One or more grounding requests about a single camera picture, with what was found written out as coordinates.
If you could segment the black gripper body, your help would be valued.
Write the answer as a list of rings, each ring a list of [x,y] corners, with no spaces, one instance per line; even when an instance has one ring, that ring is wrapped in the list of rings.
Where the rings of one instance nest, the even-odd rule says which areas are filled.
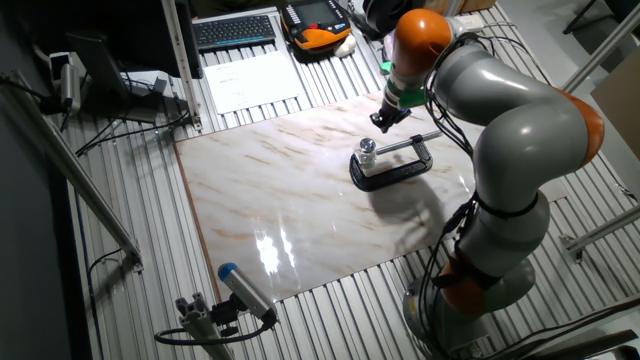
[[[385,123],[399,123],[410,114],[410,109],[399,109],[387,102],[384,102],[380,109],[380,116]]]

